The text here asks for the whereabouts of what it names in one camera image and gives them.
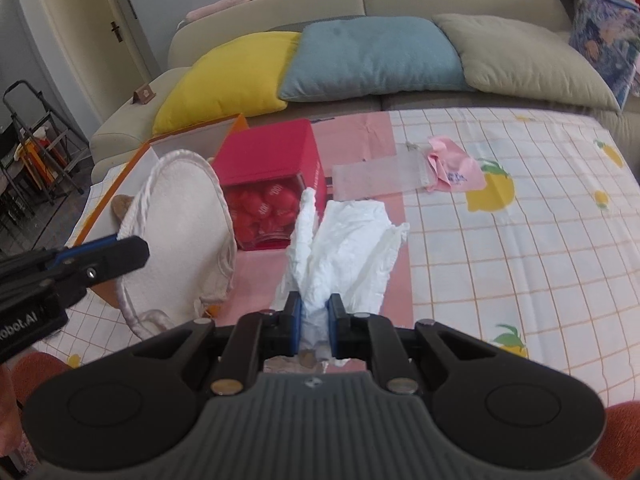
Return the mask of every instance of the metal screw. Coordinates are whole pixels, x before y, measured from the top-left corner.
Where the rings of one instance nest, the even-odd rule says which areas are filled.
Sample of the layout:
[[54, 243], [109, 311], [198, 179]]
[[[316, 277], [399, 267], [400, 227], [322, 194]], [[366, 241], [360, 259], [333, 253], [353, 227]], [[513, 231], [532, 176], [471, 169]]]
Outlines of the metal screw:
[[418, 383], [409, 377], [396, 377], [386, 384], [386, 389], [393, 394], [411, 395], [418, 391]]
[[239, 394], [243, 389], [244, 385], [235, 379], [218, 379], [211, 383], [211, 391], [220, 396]]
[[311, 377], [305, 381], [305, 386], [312, 390], [320, 386], [320, 384], [322, 384], [322, 380], [317, 377]]

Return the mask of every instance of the lemon print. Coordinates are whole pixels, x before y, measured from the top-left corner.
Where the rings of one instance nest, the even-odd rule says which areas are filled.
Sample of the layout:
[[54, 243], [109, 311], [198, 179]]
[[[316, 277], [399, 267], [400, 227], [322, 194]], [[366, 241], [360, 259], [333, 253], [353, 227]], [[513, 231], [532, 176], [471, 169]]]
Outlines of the lemon print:
[[500, 334], [497, 338], [494, 339], [494, 343], [498, 343], [500, 348], [506, 350], [507, 352], [511, 352], [512, 354], [518, 355], [520, 357], [529, 357], [529, 352], [527, 351], [527, 347], [524, 346], [522, 339], [518, 335], [518, 329], [511, 325], [496, 325], [501, 328], [505, 328], [508, 332], [504, 334]]
[[624, 162], [622, 162], [622, 157], [620, 156], [620, 154], [614, 150], [611, 146], [609, 146], [608, 144], [605, 144], [604, 142], [602, 142], [601, 140], [594, 140], [593, 141], [596, 146], [598, 146], [603, 152], [605, 152], [605, 154], [613, 161], [613, 163], [619, 167], [622, 168], [622, 166], [625, 165]]
[[515, 188], [510, 175], [492, 160], [479, 160], [484, 173], [486, 187], [466, 192], [466, 208], [470, 211], [500, 211], [515, 197]]
[[604, 191], [597, 190], [593, 194], [593, 199], [596, 201], [596, 204], [600, 209], [607, 209], [607, 206], [609, 205], [609, 195]]
[[66, 364], [68, 364], [72, 368], [79, 368], [80, 367], [80, 356], [78, 354], [70, 355], [69, 358], [66, 360]]

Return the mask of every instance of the red box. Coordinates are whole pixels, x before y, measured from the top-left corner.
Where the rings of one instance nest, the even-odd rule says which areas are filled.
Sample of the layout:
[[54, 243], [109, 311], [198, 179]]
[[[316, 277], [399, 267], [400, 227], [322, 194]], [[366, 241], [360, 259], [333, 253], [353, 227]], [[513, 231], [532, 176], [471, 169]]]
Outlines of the red box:
[[244, 250], [289, 245], [300, 195], [316, 190], [322, 216], [326, 183], [318, 146], [306, 119], [268, 124], [229, 135], [212, 163]]

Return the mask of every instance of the beige sofa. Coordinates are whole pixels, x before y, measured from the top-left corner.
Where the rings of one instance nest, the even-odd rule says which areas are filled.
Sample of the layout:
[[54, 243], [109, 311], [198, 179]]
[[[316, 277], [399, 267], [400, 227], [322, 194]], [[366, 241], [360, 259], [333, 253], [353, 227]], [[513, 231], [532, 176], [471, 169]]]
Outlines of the beige sofa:
[[[100, 182], [109, 168], [127, 162], [151, 136], [159, 107], [188, 68], [210, 49], [252, 32], [301, 30], [305, 22], [341, 16], [418, 16], [443, 12], [488, 14], [533, 23], [568, 39], [571, 23], [559, 0], [255, 0], [190, 23], [171, 43], [168, 70], [151, 83], [158, 95], [149, 104], [122, 105], [91, 138]], [[281, 112], [250, 118], [250, 124], [306, 117], [324, 118], [374, 110], [471, 106], [517, 106], [564, 109], [594, 115], [613, 134], [629, 166], [640, 175], [640, 99], [630, 98], [623, 114], [568, 108], [482, 92], [402, 92], [328, 103], [291, 103]]]

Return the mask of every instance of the floor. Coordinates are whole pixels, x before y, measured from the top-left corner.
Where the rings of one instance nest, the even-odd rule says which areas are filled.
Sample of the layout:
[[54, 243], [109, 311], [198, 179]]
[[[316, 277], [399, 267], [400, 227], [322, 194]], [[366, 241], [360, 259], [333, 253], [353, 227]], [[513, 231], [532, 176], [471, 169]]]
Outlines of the floor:
[[37, 197], [39, 202], [33, 205], [34, 216], [25, 216], [15, 226], [6, 216], [0, 221], [0, 250], [2, 257], [14, 256], [25, 251], [39, 248], [59, 248], [64, 246], [76, 222], [82, 214], [89, 188], [91, 187], [92, 164], [85, 164], [74, 175], [74, 181], [84, 190], [79, 194], [71, 186], [66, 195], [60, 196], [53, 204], [46, 202], [44, 196]]

